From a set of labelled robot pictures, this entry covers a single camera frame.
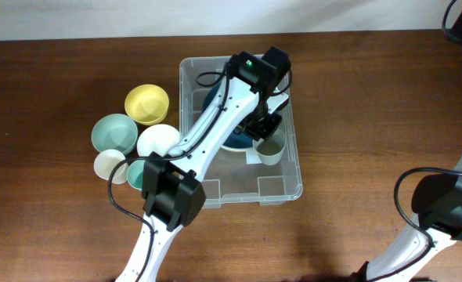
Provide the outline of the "grey plastic cup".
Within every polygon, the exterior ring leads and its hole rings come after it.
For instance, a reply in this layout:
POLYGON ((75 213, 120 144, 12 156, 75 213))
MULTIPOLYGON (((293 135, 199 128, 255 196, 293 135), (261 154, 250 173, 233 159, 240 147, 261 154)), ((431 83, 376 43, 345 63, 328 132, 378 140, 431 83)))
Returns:
POLYGON ((260 139, 259 141, 254 141, 253 148, 261 163, 264 165, 275 165, 281 160, 286 143, 284 132, 277 130, 267 140, 260 139))

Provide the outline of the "large beige plate bowl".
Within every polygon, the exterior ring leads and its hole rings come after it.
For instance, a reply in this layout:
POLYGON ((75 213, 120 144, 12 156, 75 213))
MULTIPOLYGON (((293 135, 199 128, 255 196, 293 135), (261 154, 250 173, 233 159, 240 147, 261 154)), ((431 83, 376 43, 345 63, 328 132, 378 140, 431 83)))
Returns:
POLYGON ((253 152, 253 151, 254 151, 254 148, 253 148, 253 147, 249 147, 249 148, 234 148, 234 147, 225 146, 225 145, 222 145, 222 146, 221 146, 221 149, 227 150, 227 151, 229 151, 229 152, 234 152, 234 153, 246 153, 246 152, 253 152))

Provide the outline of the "green plastic cup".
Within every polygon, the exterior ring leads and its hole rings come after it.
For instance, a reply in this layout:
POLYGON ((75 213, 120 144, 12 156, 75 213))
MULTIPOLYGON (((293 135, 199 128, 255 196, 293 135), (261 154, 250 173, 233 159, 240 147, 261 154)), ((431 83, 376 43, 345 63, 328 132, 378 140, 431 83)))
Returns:
POLYGON ((137 190, 143 188, 144 163, 144 160, 133 161, 127 170, 127 182, 132 188, 137 190))

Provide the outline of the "cream plastic cup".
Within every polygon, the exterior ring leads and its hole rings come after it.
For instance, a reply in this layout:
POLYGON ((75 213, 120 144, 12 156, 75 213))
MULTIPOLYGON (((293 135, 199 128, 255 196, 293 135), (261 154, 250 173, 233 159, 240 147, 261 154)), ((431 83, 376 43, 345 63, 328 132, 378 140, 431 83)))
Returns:
MULTIPOLYGON (((116 165, 126 159, 125 155, 119 150, 109 149, 104 150, 94 160, 93 168, 95 173, 101 179, 108 180, 111 172, 116 165)), ((128 164, 123 163, 114 173, 112 183, 123 184, 127 182, 128 164)))

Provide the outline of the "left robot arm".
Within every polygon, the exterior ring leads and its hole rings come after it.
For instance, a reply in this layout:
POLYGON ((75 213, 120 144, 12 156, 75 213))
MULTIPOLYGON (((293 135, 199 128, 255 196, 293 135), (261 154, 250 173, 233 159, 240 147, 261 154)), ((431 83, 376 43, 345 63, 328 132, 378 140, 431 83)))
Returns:
POLYGON ((202 180, 213 158, 234 130, 266 141, 278 129, 289 96, 277 91, 291 78, 286 52, 271 47, 257 57, 247 51, 225 62, 217 75, 220 87, 190 131, 164 155, 151 153, 143 162, 143 215, 139 238, 119 281, 154 281, 177 233, 199 214, 206 195, 202 180))

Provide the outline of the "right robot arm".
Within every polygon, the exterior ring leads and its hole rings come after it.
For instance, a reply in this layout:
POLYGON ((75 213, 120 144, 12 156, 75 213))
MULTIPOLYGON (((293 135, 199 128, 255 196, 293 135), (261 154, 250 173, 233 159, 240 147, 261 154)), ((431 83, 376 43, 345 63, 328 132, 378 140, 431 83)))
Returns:
POLYGON ((430 260, 462 241, 462 157, 452 170, 419 167, 402 173, 393 198, 406 227, 382 255, 353 273, 352 281, 419 281, 418 272, 430 260), (399 203, 399 188, 406 177, 418 172, 425 176, 413 193, 413 214, 407 216, 399 203))

